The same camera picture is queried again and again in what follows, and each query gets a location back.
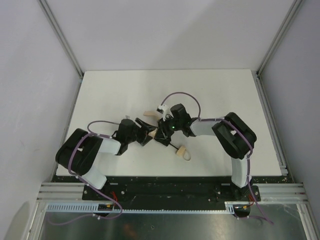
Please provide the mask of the beige folding umbrella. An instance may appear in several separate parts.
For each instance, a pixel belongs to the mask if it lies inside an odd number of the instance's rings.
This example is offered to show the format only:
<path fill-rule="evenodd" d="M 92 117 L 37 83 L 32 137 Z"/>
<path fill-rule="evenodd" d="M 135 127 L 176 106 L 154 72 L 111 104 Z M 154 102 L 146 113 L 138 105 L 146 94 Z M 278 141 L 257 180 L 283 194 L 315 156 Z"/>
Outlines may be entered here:
<path fill-rule="evenodd" d="M 162 119 L 162 114 L 158 111 L 155 111 L 155 110 L 144 111 L 143 115 L 146 117 L 151 117 L 151 118 L 155 119 L 157 124 L 158 124 L 158 121 L 160 119 Z M 154 139 L 157 131 L 158 131 L 158 126 L 154 131 L 151 131 L 150 133 L 148 133 L 148 136 L 151 136 Z M 171 146 L 176 150 L 175 154 L 178 157 L 183 158 L 187 162 L 189 162 L 191 160 L 191 158 L 192 158 L 191 154 L 188 152 L 187 148 L 184 145 L 177 147 L 170 140 L 170 144 L 168 146 Z"/>

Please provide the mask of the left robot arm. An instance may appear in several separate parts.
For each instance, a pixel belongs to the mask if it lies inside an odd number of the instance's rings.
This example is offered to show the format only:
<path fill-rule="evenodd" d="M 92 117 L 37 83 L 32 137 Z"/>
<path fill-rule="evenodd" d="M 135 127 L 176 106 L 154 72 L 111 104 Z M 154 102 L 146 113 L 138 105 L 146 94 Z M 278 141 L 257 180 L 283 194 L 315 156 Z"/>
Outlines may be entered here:
<path fill-rule="evenodd" d="M 85 184 L 101 190 L 107 177 L 94 166 L 97 155 L 120 156 L 134 142 L 144 146 L 153 139 L 149 133 L 156 129 L 139 118 L 122 119 L 113 135 L 77 128 L 57 151 L 55 161 Z"/>

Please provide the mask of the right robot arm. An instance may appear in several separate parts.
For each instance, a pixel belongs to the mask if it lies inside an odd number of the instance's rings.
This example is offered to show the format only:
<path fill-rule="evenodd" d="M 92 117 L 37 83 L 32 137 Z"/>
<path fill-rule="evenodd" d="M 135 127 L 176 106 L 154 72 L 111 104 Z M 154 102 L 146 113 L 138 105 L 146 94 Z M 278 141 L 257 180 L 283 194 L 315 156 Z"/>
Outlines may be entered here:
<path fill-rule="evenodd" d="M 191 117 L 183 104 L 171 108 L 159 105 L 159 119 L 154 139 L 167 146 L 172 135 L 181 131 L 186 137 L 214 136 L 224 151 L 231 157 L 231 181 L 238 188 L 246 187 L 250 181 L 250 156 L 253 154 L 256 134 L 234 112 L 223 118 Z"/>

